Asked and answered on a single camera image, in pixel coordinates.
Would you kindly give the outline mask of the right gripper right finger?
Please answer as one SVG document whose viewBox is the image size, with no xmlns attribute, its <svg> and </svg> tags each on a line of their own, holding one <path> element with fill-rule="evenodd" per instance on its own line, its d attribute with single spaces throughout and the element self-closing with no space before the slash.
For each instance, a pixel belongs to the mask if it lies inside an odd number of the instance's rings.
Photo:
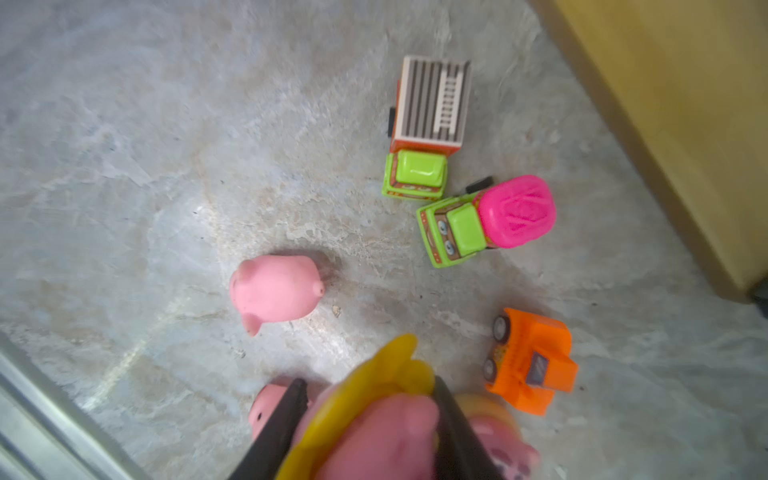
<svg viewBox="0 0 768 480">
<path fill-rule="evenodd" d="M 440 480 L 503 479 L 486 453 L 446 383 L 435 377 L 432 398 L 439 409 L 436 478 Z"/>
</svg>

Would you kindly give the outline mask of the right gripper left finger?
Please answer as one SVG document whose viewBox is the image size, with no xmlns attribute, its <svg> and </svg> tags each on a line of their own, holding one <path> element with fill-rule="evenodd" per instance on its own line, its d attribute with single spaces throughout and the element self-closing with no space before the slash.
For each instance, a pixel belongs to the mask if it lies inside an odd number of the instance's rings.
<svg viewBox="0 0 768 480">
<path fill-rule="evenodd" d="M 307 382 L 296 378 L 229 479 L 276 479 L 291 447 L 293 432 L 307 411 L 307 403 Z"/>
</svg>

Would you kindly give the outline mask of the pink bear yellow flower figure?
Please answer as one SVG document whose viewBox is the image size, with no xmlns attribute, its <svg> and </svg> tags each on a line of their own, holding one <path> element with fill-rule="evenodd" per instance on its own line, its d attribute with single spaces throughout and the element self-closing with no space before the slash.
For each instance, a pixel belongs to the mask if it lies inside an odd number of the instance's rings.
<svg viewBox="0 0 768 480">
<path fill-rule="evenodd" d="M 433 479 L 440 413 L 418 339 L 389 341 L 321 393 L 300 420 L 280 479 Z"/>
</svg>

